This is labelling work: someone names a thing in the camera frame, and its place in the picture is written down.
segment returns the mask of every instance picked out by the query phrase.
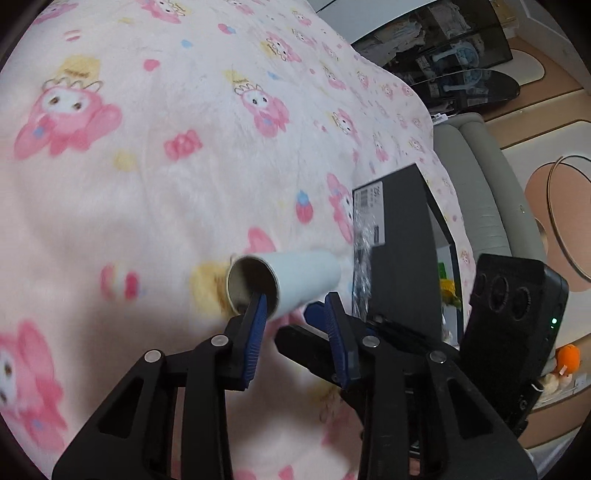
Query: plastic wrap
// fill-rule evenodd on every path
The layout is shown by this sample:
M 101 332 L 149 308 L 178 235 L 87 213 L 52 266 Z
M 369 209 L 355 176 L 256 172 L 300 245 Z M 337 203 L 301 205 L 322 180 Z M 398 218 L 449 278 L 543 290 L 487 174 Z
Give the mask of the plastic wrap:
M 374 245 L 374 215 L 355 211 L 353 230 L 355 233 L 355 261 L 353 265 L 353 315 L 366 320 L 371 297 L 371 249 Z

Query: blue gripper pad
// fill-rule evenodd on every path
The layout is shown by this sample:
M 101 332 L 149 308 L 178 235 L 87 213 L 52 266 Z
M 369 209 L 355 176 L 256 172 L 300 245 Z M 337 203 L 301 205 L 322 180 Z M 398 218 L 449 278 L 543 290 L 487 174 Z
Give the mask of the blue gripper pad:
M 265 332 L 265 324 L 267 322 L 267 297 L 261 295 L 254 318 L 248 340 L 244 347 L 244 369 L 242 371 L 242 379 L 248 385 L 250 381 L 255 378 L 256 363 L 258 362 L 259 354 L 261 353 L 262 335 Z
M 310 303 L 304 310 L 304 318 L 306 323 L 321 332 L 326 332 L 326 320 L 324 317 L 326 312 L 324 311 L 324 303 L 321 301 L 315 301 Z
M 335 362 L 335 372 L 342 388 L 361 377 L 359 372 L 359 352 L 349 318 L 345 313 L 339 294 L 329 293 L 324 299 L 326 333 L 329 336 L 330 350 Z

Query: sofa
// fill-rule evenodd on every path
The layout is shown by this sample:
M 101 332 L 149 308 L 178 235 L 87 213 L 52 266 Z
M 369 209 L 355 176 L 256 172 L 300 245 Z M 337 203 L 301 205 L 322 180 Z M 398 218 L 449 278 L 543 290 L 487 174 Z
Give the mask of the sofa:
M 519 181 L 477 113 L 434 127 L 434 150 L 457 192 L 474 258 L 489 253 L 546 261 Z

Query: orange plush toy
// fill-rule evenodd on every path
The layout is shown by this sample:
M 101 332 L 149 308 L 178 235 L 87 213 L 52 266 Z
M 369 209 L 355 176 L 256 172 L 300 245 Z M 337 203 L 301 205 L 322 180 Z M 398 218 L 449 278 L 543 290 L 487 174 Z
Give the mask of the orange plush toy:
M 572 344 L 556 350 L 556 370 L 559 375 L 574 374 L 581 365 L 581 352 Z
M 540 400 L 547 400 L 551 395 L 565 390 L 573 380 L 573 374 L 581 364 L 581 352 L 574 345 L 568 344 L 556 350 L 556 369 L 540 379 L 544 387 Z

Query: metal screw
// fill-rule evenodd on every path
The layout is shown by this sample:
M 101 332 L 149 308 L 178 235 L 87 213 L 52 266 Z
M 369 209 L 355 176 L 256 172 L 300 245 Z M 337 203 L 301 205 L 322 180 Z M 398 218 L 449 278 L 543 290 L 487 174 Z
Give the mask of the metal screw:
M 429 354 L 429 358 L 437 364 L 443 364 L 443 363 L 445 363 L 445 360 L 447 360 L 445 353 L 440 352 L 439 350 L 432 351 Z
M 224 346 L 228 343 L 228 337 L 225 335 L 216 335 L 212 338 L 213 346 Z
M 368 335 L 367 337 L 363 337 L 362 342 L 368 348 L 376 348 L 379 345 L 379 338 Z
M 150 350 L 146 352 L 144 355 L 144 360 L 146 360 L 149 364 L 153 364 L 157 362 L 162 357 L 162 354 L 158 350 Z

